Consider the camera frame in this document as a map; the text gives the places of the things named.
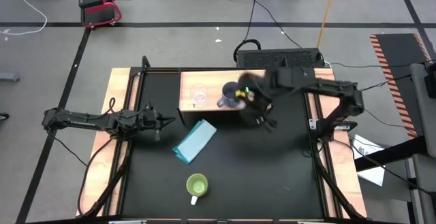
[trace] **green cup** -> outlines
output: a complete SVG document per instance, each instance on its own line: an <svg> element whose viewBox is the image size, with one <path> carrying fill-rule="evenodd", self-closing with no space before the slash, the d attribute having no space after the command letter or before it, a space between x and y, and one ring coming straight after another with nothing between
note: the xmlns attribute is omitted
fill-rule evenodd
<svg viewBox="0 0 436 224"><path fill-rule="evenodd" d="M193 174L186 181L186 188L188 189L188 192L192 195L191 204L195 205L197 203L198 197L203 196L207 192L207 179L202 174Z"/></svg>

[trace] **clear glass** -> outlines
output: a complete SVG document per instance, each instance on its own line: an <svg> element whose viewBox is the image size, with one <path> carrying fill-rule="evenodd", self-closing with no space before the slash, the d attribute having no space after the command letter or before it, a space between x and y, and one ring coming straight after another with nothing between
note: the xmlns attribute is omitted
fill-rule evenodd
<svg viewBox="0 0 436 224"><path fill-rule="evenodd" d="M207 87L204 84L193 84L191 86L191 96L193 100L193 106L201 108L207 104Z"/></svg>

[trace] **blue towel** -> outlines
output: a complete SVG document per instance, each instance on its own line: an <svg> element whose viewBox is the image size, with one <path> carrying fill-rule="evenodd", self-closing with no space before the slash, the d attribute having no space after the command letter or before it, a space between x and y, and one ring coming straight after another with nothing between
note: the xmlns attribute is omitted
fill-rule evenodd
<svg viewBox="0 0 436 224"><path fill-rule="evenodd" d="M217 129L206 120L198 121L185 139L172 150L176 153L176 157L190 164L216 131Z"/></svg>

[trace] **red chair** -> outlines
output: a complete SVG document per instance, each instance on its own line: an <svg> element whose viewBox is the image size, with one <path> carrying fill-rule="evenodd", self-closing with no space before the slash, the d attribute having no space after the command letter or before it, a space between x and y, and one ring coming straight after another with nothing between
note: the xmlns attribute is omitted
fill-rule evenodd
<svg viewBox="0 0 436 224"><path fill-rule="evenodd" d="M114 25L120 21L122 14L116 0L79 0L82 8L82 24L94 28L102 25Z"/></svg>

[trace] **concrete floor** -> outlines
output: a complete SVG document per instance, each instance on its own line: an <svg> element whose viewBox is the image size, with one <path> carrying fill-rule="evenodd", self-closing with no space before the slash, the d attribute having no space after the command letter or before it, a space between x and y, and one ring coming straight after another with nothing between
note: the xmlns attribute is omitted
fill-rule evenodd
<svg viewBox="0 0 436 224"><path fill-rule="evenodd" d="M79 22L78 0L29 0L49 22ZM279 22L321 22L327 0L258 0ZM411 0L422 22L436 22L434 0ZM123 22L247 22L252 0L135 0L119 3ZM0 30L5 22L41 22L43 19L21 0L0 0ZM271 22L260 7L255 22ZM328 22L413 23L404 0L334 0ZM139 66L146 55L154 67L233 67L232 53L244 38L245 27L106 28L91 32L67 109L99 113L110 70ZM305 48L316 46L318 28L285 28ZM436 42L436 29L425 29ZM83 35L82 27L47 27L42 32L0 35L0 70L19 71L18 83L0 83L0 110L11 118L0 126L0 223L13 223L29 187L46 134L40 123L43 111L57 106L69 69ZM329 62L377 65L370 34L417 33L414 28L328 28L321 51ZM275 27L251 28L249 37L262 47L294 48ZM352 80L359 87L384 81L380 69L346 69L334 66L337 79ZM387 87L364 94L368 110L386 123L401 124ZM355 133L376 143L395 145L407 139L405 130L379 124L363 114L355 119ZM65 129L57 137L79 157L89 158L95 133ZM84 168L55 143L27 221L73 218ZM404 202L364 191L368 215L378 221L408 222Z"/></svg>

